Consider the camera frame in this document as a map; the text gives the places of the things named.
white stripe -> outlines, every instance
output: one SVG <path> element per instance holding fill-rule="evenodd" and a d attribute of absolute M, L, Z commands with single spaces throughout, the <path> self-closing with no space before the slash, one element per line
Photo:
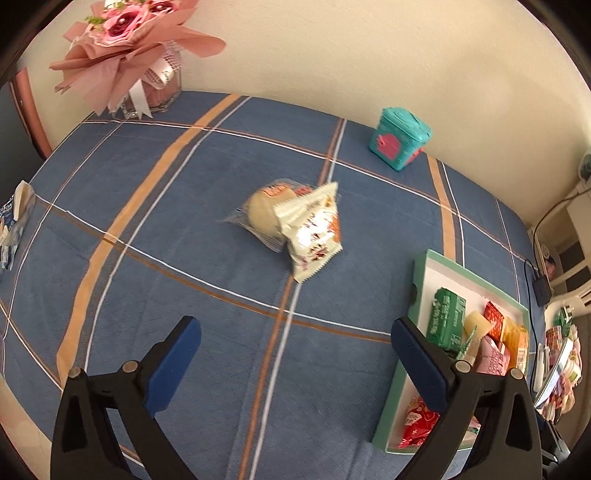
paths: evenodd
<path fill-rule="evenodd" d="M 347 120 L 343 119 L 343 124 L 340 127 L 340 132 L 339 132 L 339 138 L 336 141 L 336 145 L 335 145 L 335 153 L 332 155 L 332 158 L 330 159 L 330 170 L 329 170 L 329 174 L 327 176 L 327 183 L 332 181 L 333 175 L 335 174 L 335 165 L 336 165 L 336 157 L 337 157 L 337 153 L 340 151 L 340 144 L 343 141 L 343 135 L 345 134 L 345 128 L 347 126 Z"/>
<path fill-rule="evenodd" d="M 120 120 L 111 120 L 111 122 L 120 122 Z M 169 124 L 161 124 L 161 123 L 157 123 L 157 122 L 138 122 L 138 121 L 129 121 L 129 120 L 126 121 L 126 124 L 159 125 L 161 127 L 172 127 L 172 128 L 182 128 L 182 129 L 198 128 L 198 127 L 192 127 L 190 125 L 169 125 Z M 315 154 L 315 153 L 312 153 L 312 152 L 309 152 L 309 151 L 306 151 L 306 150 L 301 150 L 301 149 L 299 149 L 297 147 L 293 147 L 293 146 L 289 146 L 289 145 L 283 145 L 283 144 L 274 142 L 273 140 L 253 137 L 253 136 L 248 135 L 248 134 L 245 134 L 243 132 L 224 132 L 224 131 L 220 131 L 220 130 L 215 130 L 214 128 L 211 128 L 211 130 L 212 131 L 215 131 L 215 133 L 218 133 L 218 134 L 230 135 L 231 137 L 246 138 L 248 140 L 254 140 L 254 141 L 266 143 L 266 144 L 269 144 L 269 145 L 275 145 L 276 147 L 285 148 L 287 150 L 298 152 L 298 153 L 301 153 L 303 155 L 307 155 L 309 157 L 319 158 L 321 160 L 324 160 L 325 159 L 325 157 L 322 156 L 322 155 L 320 155 L 320 154 Z M 346 167 L 346 168 L 349 168 L 350 170 L 356 171 L 356 172 L 361 173 L 363 175 L 366 175 L 368 177 L 372 177 L 373 179 L 377 179 L 379 181 L 383 181 L 384 183 L 387 183 L 389 185 L 392 185 L 392 186 L 394 186 L 394 187 L 396 187 L 396 188 L 398 188 L 400 190 L 404 190 L 405 192 L 412 193 L 413 195 L 416 195 L 417 197 L 421 197 L 422 199 L 425 199 L 428 202 L 431 202 L 432 204 L 437 205 L 438 207 L 443 207 L 443 208 L 449 210 L 452 213 L 452 215 L 456 215 L 459 218 L 459 220 L 460 220 L 460 230 L 462 232 L 462 238 L 463 238 L 463 225 L 462 225 L 462 221 L 465 221 L 465 222 L 467 222 L 470 225 L 472 225 L 478 231 L 480 231 L 481 233 L 483 233 L 484 235 L 486 235 L 488 238 L 490 238 L 495 243 L 497 243 L 498 245 L 500 245 L 501 247 L 503 247 L 505 250 L 507 250 L 509 252 L 509 249 L 507 248 L 507 246 L 504 243 L 502 243 L 501 241 L 499 241 L 496 238 L 494 238 L 491 234 L 489 234 L 487 231 L 483 230 L 479 225 L 477 225 L 474 222 L 472 222 L 469 218 L 467 218 L 467 217 L 465 217 L 465 216 L 463 216 L 461 214 L 456 213 L 455 211 L 453 211 L 453 209 L 451 209 L 451 208 L 449 208 L 449 207 L 447 207 L 445 205 L 441 205 L 441 203 L 439 203 L 438 200 L 432 199 L 431 197 L 429 197 L 429 196 L 427 196 L 427 195 L 425 195 L 425 194 L 423 194 L 421 192 L 417 192 L 415 190 L 411 190 L 409 188 L 406 188 L 403 185 L 399 185 L 399 184 L 395 183 L 393 180 L 388 180 L 388 179 L 379 177 L 379 176 L 377 176 L 375 174 L 372 174 L 372 173 L 369 173 L 367 171 L 364 171 L 364 170 L 361 170 L 359 168 L 356 168 L 355 166 L 344 164 L 344 163 L 340 162 L 337 157 L 335 157 L 335 161 L 331 165 L 331 169 L 333 171 L 334 171 L 335 164 L 341 165 L 341 166 Z M 464 249 L 464 248 L 465 248 L 465 245 L 464 245 L 464 242 L 462 242 L 462 249 Z M 522 260 L 522 261 L 525 260 L 525 258 L 523 258 L 522 256 L 518 255 L 515 252 L 512 252 L 512 254 L 515 257 L 517 257 L 520 260 Z"/>
<path fill-rule="evenodd" d="M 31 181 L 29 183 L 31 183 L 35 177 L 37 176 L 37 174 L 41 171 L 41 169 L 45 166 L 45 164 L 49 161 L 49 159 L 53 156 L 53 154 L 55 152 L 57 152 L 57 150 L 64 144 L 64 142 L 66 140 L 68 140 L 68 138 L 71 137 L 71 135 L 78 130 L 78 127 L 81 126 L 82 124 L 86 123 L 86 119 L 88 119 L 90 116 L 92 115 L 92 113 L 90 115 L 88 115 L 84 120 L 82 120 L 82 123 L 79 123 L 78 125 L 76 125 L 76 127 L 74 128 L 74 130 L 72 130 L 70 133 L 67 134 L 66 138 L 64 138 L 59 145 L 56 147 L 56 149 L 50 153 L 49 157 L 47 157 L 47 159 L 45 160 L 45 162 L 42 163 L 41 167 L 39 167 L 39 169 L 35 172 L 35 174 L 32 176 Z"/>
<path fill-rule="evenodd" d="M 224 116 L 215 125 L 215 128 L 219 127 L 222 123 L 224 123 L 234 112 L 236 112 L 242 105 L 244 105 L 247 101 L 249 101 L 250 98 L 251 97 L 246 97 L 242 102 L 240 102 L 238 105 L 236 105 L 230 112 L 228 112 L 228 114 L 226 116 Z M 162 189 L 160 194 L 156 197 L 156 199 L 154 200 L 154 202 L 152 203 L 152 205 L 150 206 L 148 211 L 145 213 L 144 217 L 141 219 L 138 226 L 135 228 L 134 232 L 132 233 L 132 235 L 129 239 L 128 244 L 133 243 L 133 241 L 135 240 L 135 237 L 138 235 L 139 231 L 144 226 L 144 223 L 146 222 L 146 220 L 148 219 L 148 217 L 150 216 L 152 211 L 154 211 L 154 209 L 156 208 L 156 205 L 158 205 L 158 203 L 164 197 L 164 195 L 166 194 L 166 192 L 168 191 L 170 186 L 173 184 L 173 182 L 177 179 L 177 177 L 183 171 L 183 169 L 185 168 L 185 165 L 189 162 L 189 159 L 191 159 L 191 157 L 193 156 L 193 153 L 207 139 L 207 137 L 209 137 L 209 135 L 212 134 L 212 132 L 213 131 L 207 132 L 204 136 L 201 137 L 201 139 L 198 140 L 198 142 L 195 143 L 193 148 L 189 151 L 189 153 L 185 157 L 183 163 L 181 163 L 180 166 L 178 167 L 177 171 L 174 172 L 174 175 L 171 177 L 171 179 L 168 181 L 168 183 L 164 186 L 164 188 Z M 107 293 L 109 292 L 109 288 L 111 287 L 111 283 L 113 282 L 113 278 L 114 278 L 115 274 L 117 273 L 117 271 L 119 270 L 119 266 L 121 265 L 121 262 L 123 261 L 123 258 L 125 257 L 125 253 L 127 252 L 128 248 L 129 248 L 129 245 L 125 245 L 123 250 L 119 253 L 119 258 L 117 259 L 117 262 L 116 262 L 115 266 L 113 267 L 113 270 L 109 274 L 109 278 L 107 280 L 107 283 L 105 285 L 103 293 L 101 294 L 99 302 L 96 306 L 95 316 L 92 320 L 92 329 L 90 330 L 90 338 L 88 339 L 88 346 L 86 347 L 86 357 L 85 357 L 85 361 L 84 361 L 84 370 L 87 372 L 88 372 L 88 362 L 90 359 L 90 349 L 92 348 L 92 340 L 95 336 L 96 322 L 97 322 L 99 314 L 100 314 L 100 309 L 103 305 L 103 302 L 105 301 Z"/>
<path fill-rule="evenodd" d="M 371 330 L 369 328 L 356 327 L 354 325 L 347 325 L 345 323 L 331 322 L 330 320 L 319 319 L 318 317 L 312 317 L 310 315 L 304 315 L 303 313 L 297 313 L 296 312 L 296 313 L 294 313 L 294 315 L 296 317 L 302 317 L 302 318 L 309 319 L 309 320 L 315 320 L 317 322 L 328 323 L 329 325 L 336 325 L 338 327 L 351 328 L 353 330 L 360 330 L 361 332 L 376 333 L 378 335 L 390 336 L 390 332 L 381 332 L 380 330 Z"/>
<path fill-rule="evenodd" d="M 61 193 L 64 191 L 64 189 L 66 188 L 66 186 L 68 185 L 68 183 L 70 183 L 70 180 L 72 180 L 74 178 L 74 176 L 76 175 L 76 173 L 78 173 L 78 171 L 82 168 L 82 166 L 87 162 L 87 160 L 92 156 L 92 154 L 120 127 L 121 125 L 117 125 L 117 127 L 115 127 L 113 130 L 111 130 L 111 132 L 109 132 L 109 134 L 107 136 L 105 136 L 98 144 L 96 144 L 96 146 L 90 151 L 90 153 L 86 156 L 86 158 L 80 163 L 80 165 L 78 165 L 78 167 L 75 169 L 74 172 L 72 172 L 72 174 L 70 175 L 70 178 L 68 178 L 66 180 L 66 182 L 62 185 L 62 187 L 60 188 L 59 192 L 57 192 L 57 195 L 55 196 L 55 198 L 53 199 L 51 205 L 55 205 L 55 202 L 57 201 L 57 199 L 59 198 L 59 196 L 61 195 Z M 17 285 L 18 285 L 18 279 L 21 275 L 21 270 L 22 270 L 22 266 L 25 264 L 25 260 L 27 259 L 27 255 L 29 254 L 29 251 L 31 250 L 31 246 L 33 245 L 33 242 L 35 240 L 35 238 L 37 237 L 37 234 L 39 233 L 39 230 L 41 229 L 41 226 L 43 224 L 43 222 L 45 221 L 45 219 L 47 218 L 47 215 L 49 215 L 49 212 L 51 210 L 51 207 L 49 207 L 47 209 L 47 211 L 45 212 L 45 214 L 43 215 L 43 217 L 41 218 L 41 221 L 39 222 L 39 225 L 37 226 L 37 229 L 35 230 L 35 233 L 33 234 L 33 237 L 31 238 L 31 241 L 29 242 L 29 246 L 27 248 L 27 250 L 25 251 L 24 255 L 22 256 L 22 260 L 20 262 L 20 265 L 18 266 L 18 270 L 17 270 L 17 274 L 14 280 L 14 289 L 12 291 L 12 297 L 10 299 L 10 305 L 8 306 L 8 316 L 12 315 L 12 307 L 14 305 L 14 298 L 15 295 L 17 293 Z M 4 340 L 6 339 L 6 335 L 8 334 L 8 324 L 6 325 L 6 330 L 4 331 L 4 334 L 2 336 L 2 342 L 4 342 Z M 2 375 L 4 375 L 5 373 L 5 363 L 6 363 L 6 356 L 5 356 L 5 349 L 2 348 Z"/>
<path fill-rule="evenodd" d="M 291 299 L 290 311 L 287 314 L 287 320 L 285 321 L 285 327 L 283 328 L 283 334 L 281 335 L 281 342 L 277 349 L 277 356 L 275 357 L 275 363 L 273 364 L 273 370 L 271 371 L 271 378 L 269 379 L 269 388 L 267 389 L 267 397 L 265 399 L 265 406 L 263 407 L 261 417 L 261 429 L 259 431 L 259 438 L 256 443 L 255 454 L 252 458 L 251 474 L 249 480 L 254 480 L 256 475 L 256 468 L 258 466 L 259 458 L 261 457 L 262 444 L 265 440 L 265 431 L 267 429 L 267 420 L 269 418 L 269 411 L 271 409 L 271 400 L 273 398 L 273 392 L 275 390 L 275 383 L 277 382 L 277 375 L 279 373 L 279 367 L 281 365 L 281 358 L 285 352 L 285 345 L 287 344 L 287 336 L 290 334 L 291 322 L 294 317 L 294 310 L 296 309 L 297 300 L 300 297 L 301 287 L 303 283 L 298 283 L 294 290 L 294 296 Z"/>
<path fill-rule="evenodd" d="M 39 198 L 40 198 L 42 201 L 44 201 L 44 202 L 48 203 L 48 202 L 47 202 L 45 199 L 43 199 L 43 197 L 41 197 L 40 195 L 37 195 L 37 196 L 38 196 L 38 197 L 39 197 Z M 90 228 L 92 228 L 92 229 L 96 230 L 97 232 L 100 232 L 100 233 L 102 233 L 102 234 L 104 234 L 104 235 L 107 235 L 107 232 L 105 232 L 104 230 L 101 230 L 100 228 L 96 227 L 95 225 L 92 225 L 91 223 L 89 223 L 89 222 L 87 222 L 86 220 L 84 220 L 84 219 L 80 218 L 79 216 L 75 215 L 75 214 L 74 214 L 74 213 L 72 213 L 71 211 L 69 211 L 69 210 L 66 210 L 66 209 L 63 209 L 63 208 L 61 208 L 59 205 L 54 205 L 54 206 L 53 206 L 53 208 L 56 208 L 56 209 L 58 209 L 58 210 L 60 210 L 60 211 L 62 211 L 62 212 L 64 212 L 64 213 L 66 213 L 66 214 L 68 214 L 68 215 L 70 215 L 70 216 L 74 217 L 74 218 L 75 218 L 76 220 L 78 220 L 79 222 L 81 222 L 81 223 L 84 223 L 84 224 L 85 224 L 85 225 L 87 225 L 88 227 L 90 227 Z M 112 242 L 117 242 L 117 243 L 120 243 L 121 245 L 127 245 L 127 247 L 128 247 L 130 250 L 133 250 L 133 251 L 135 251 L 136 253 L 139 253 L 140 255 L 143 255 L 144 257 L 146 257 L 146 258 L 149 258 L 150 260 L 152 260 L 152 261 L 154 261 L 154 262 L 156 262 L 156 263 L 159 263 L 160 265 L 162 265 L 162 266 L 164 266 L 164 267 L 166 267 L 166 268 L 169 268 L 170 270 L 173 270 L 173 271 L 175 271 L 176 273 L 179 273 L 179 274 L 181 274 L 181 275 L 184 275 L 184 276 L 185 276 L 185 277 L 187 277 L 187 278 L 191 278 L 192 280 L 194 280 L 194 281 L 197 281 L 197 282 L 199 282 L 199 283 L 201 283 L 201 284 L 203 284 L 203 285 L 207 285 L 207 286 L 208 286 L 208 287 L 210 287 L 210 288 L 213 288 L 213 289 L 215 289 L 215 290 L 222 291 L 222 292 L 224 292 L 224 293 L 227 293 L 227 294 L 229 294 L 229 295 L 232 295 L 232 296 L 234 296 L 234 297 L 237 297 L 237 298 L 239 298 L 239 299 L 246 300 L 246 301 L 250 301 L 251 303 L 255 303 L 255 304 L 257 304 L 257 305 L 260 305 L 260 306 L 262 306 L 262 307 L 267 307 L 267 308 L 269 308 L 269 309 L 273 309 L 273 310 L 279 310 L 279 308 L 278 308 L 278 307 L 276 307 L 275 305 L 270 305 L 270 304 L 268 304 L 268 303 L 264 303 L 264 302 L 262 302 L 262 301 L 255 300 L 255 299 L 252 299 L 252 298 L 250 298 L 250 297 L 247 297 L 247 296 L 241 295 L 241 294 L 239 294 L 239 293 L 237 293 L 237 292 L 235 292 L 235 291 L 232 291 L 232 290 L 227 290 L 227 289 L 225 289 L 225 288 L 218 287 L 217 285 L 214 285 L 213 283 L 209 283 L 209 282 L 207 282 L 207 281 L 205 281 L 205 280 L 203 280 L 203 279 L 201 279 L 201 278 L 199 278 L 199 277 L 195 277 L 194 275 L 191 275 L 190 273 L 187 273 L 187 272 L 185 272 L 185 271 L 183 271 L 183 270 L 181 270 L 181 269 L 179 269 L 179 268 L 176 268 L 176 267 L 172 266 L 171 264 L 169 264 L 169 263 L 166 263 L 166 262 L 165 262 L 165 261 L 163 261 L 163 260 L 160 260 L 159 258 L 153 257 L 152 255 L 150 255 L 150 254 L 147 254 L 147 253 L 146 253 L 146 252 L 144 252 L 143 250 L 140 250 L 139 248 L 136 248 L 136 247 L 134 247 L 133 245 L 126 244 L 126 243 L 125 243 L 123 240 L 121 240 L 121 239 L 119 239 L 119 238 L 117 238 L 117 237 L 114 237 L 114 236 L 112 236 L 112 235 L 110 235 L 110 237 L 111 237 L 111 241 L 112 241 Z M 357 327 L 357 326 L 355 326 L 355 325 L 347 325 L 346 323 L 332 322 L 332 321 L 330 321 L 330 320 L 324 320 L 324 319 L 321 319 L 321 318 L 318 318 L 318 317 L 313 317 L 313 316 L 310 316 L 310 315 L 305 315 L 305 314 L 303 314 L 303 313 L 297 313 L 297 312 L 295 312 L 295 313 L 294 313 L 294 315 L 295 315 L 296 317 L 301 317 L 301 318 L 305 318 L 305 319 L 308 319 L 308 320 L 315 320 L 315 321 L 317 321 L 317 322 L 321 322 L 321 323 L 327 323 L 327 324 L 329 324 L 329 325 L 335 325 L 335 326 L 338 326 L 338 327 L 343 327 L 343 328 L 347 328 L 347 329 L 352 329 L 352 330 L 359 330 L 359 331 L 361 331 L 361 332 L 368 332 L 368 333 L 376 333 L 377 335 L 385 335 L 385 336 L 390 336 L 390 333 L 389 333 L 389 332 L 381 332 L 380 330 L 371 330 L 371 329 L 368 329 L 368 328 Z"/>
<path fill-rule="evenodd" d="M 445 174 L 445 179 L 447 181 L 447 186 L 449 187 L 449 191 L 452 194 L 453 205 L 456 208 L 457 212 L 457 219 L 460 222 L 460 233 L 462 234 L 462 267 L 466 266 L 466 251 L 464 249 L 464 227 L 462 226 L 462 216 L 460 214 L 460 209 L 457 207 L 456 196 L 453 194 L 452 184 L 449 181 L 449 177 L 447 176 L 447 168 L 445 167 L 445 163 L 441 162 L 443 166 L 443 173 Z"/>
<path fill-rule="evenodd" d="M 517 278 L 517 268 L 515 266 L 515 257 L 513 256 L 513 250 L 511 249 L 511 241 L 509 240 L 509 233 L 507 232 L 507 227 L 505 226 L 505 221 L 503 220 L 503 214 L 501 213 L 501 205 L 499 205 L 499 200 L 495 197 L 496 207 L 499 210 L 499 217 L 501 217 L 501 223 L 503 224 L 503 230 L 505 231 L 505 236 L 507 237 L 507 246 L 509 247 L 509 253 L 511 254 L 511 262 L 513 263 L 513 272 L 515 273 L 515 288 L 517 288 L 517 301 L 521 303 L 521 295 L 519 293 L 519 278 Z"/>
<path fill-rule="evenodd" d="M 123 456 L 129 460 L 131 460 L 133 463 L 136 463 L 137 465 L 139 465 L 140 467 L 144 467 L 144 464 L 138 460 L 136 460 L 135 458 L 133 458 L 131 455 L 127 455 L 127 453 L 125 453 L 123 450 L 121 451 L 121 453 L 123 453 Z"/>

metal screw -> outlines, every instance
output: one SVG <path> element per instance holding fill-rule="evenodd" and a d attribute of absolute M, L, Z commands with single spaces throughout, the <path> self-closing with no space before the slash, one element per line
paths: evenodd
<path fill-rule="evenodd" d="M 76 378 L 78 375 L 82 373 L 82 369 L 80 367 L 72 367 L 68 372 L 68 377 Z"/>
<path fill-rule="evenodd" d="M 472 367 L 465 360 L 459 360 L 456 362 L 456 370 L 463 374 L 467 374 L 471 369 Z"/>
<path fill-rule="evenodd" d="M 521 380 L 523 378 L 523 372 L 518 368 L 511 369 L 511 376 L 516 380 Z"/>
<path fill-rule="evenodd" d="M 135 372 L 138 369 L 138 363 L 135 360 L 128 360 L 123 364 L 121 369 L 126 373 L 130 374 L 131 372 Z"/>

pink snack package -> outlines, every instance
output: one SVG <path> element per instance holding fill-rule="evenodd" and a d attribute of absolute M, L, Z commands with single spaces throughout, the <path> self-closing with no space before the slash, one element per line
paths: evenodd
<path fill-rule="evenodd" d="M 491 337 L 485 336 L 482 338 L 480 350 L 478 350 L 476 357 L 476 371 L 481 374 L 505 375 L 510 360 L 511 354 L 503 343 L 501 343 L 501 349 L 499 350 L 495 341 Z"/>

bread roll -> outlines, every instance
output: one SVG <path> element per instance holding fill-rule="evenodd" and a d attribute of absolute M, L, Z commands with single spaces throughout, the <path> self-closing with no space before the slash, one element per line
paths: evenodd
<path fill-rule="evenodd" d="M 248 222 L 265 235 L 281 237 L 273 207 L 296 197 L 296 193 L 285 183 L 257 190 L 248 200 Z"/>

black cable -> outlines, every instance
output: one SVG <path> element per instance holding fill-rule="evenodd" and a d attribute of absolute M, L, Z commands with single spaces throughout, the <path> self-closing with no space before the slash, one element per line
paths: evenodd
<path fill-rule="evenodd" d="M 557 206 L 559 206 L 559 205 L 562 205 L 562 204 L 563 204 L 563 203 L 565 203 L 565 202 L 570 202 L 571 200 L 574 200 L 574 199 L 576 199 L 576 198 L 580 197 L 581 195 L 584 195 L 585 193 L 589 193 L 589 192 L 591 192 L 591 187 L 589 187 L 588 189 L 586 189 L 586 190 L 584 190 L 584 191 L 582 191 L 582 192 L 578 192 L 576 195 L 573 195 L 572 197 L 566 197 L 565 199 L 563 199 L 563 200 L 560 200 L 560 201 L 559 201 L 559 202 L 557 202 L 557 203 L 556 203 L 556 204 L 555 204 L 555 205 L 554 205 L 554 206 L 553 206 L 553 207 L 552 207 L 550 210 L 548 210 L 548 211 L 547 211 L 547 212 L 544 214 L 544 216 L 542 217 L 542 219 L 541 219 L 541 220 L 538 222 L 538 225 L 536 225 L 536 226 L 535 226 L 535 228 L 534 228 L 534 234 L 533 234 L 533 236 L 532 236 L 532 240 L 531 240 L 531 246 L 534 248 L 534 260 L 535 260 L 535 264 L 536 264 L 536 266 L 538 267 L 538 272 L 542 272 L 542 269 L 540 268 L 540 264 L 538 263 L 538 257 L 537 257 L 537 255 L 535 254 L 535 234 L 536 234 L 536 233 L 537 233 L 537 231 L 538 231 L 538 227 L 541 225 L 541 223 L 542 223 L 544 220 L 546 220 L 546 217 L 547 217 L 549 214 L 551 214 L 551 213 L 554 211 L 554 209 L 555 209 Z"/>
<path fill-rule="evenodd" d="M 530 293 L 530 282 L 527 280 L 527 269 L 526 269 L 526 265 L 530 264 L 531 269 L 534 272 L 535 275 L 535 267 L 532 264 L 532 262 L 530 261 L 530 259 L 526 258 L 525 260 L 523 260 L 523 274 L 525 275 L 525 284 L 527 285 L 527 307 L 528 307 L 528 311 L 530 313 L 530 326 L 531 326 L 531 331 L 534 334 L 534 340 L 535 340 L 535 356 L 534 356 L 534 365 L 531 369 L 531 377 L 530 377 L 530 393 L 531 393 L 531 399 L 534 399 L 534 378 L 535 378 L 535 369 L 538 365 L 538 334 L 535 332 L 535 326 L 534 326 L 534 318 L 533 315 L 531 314 L 531 293 Z"/>

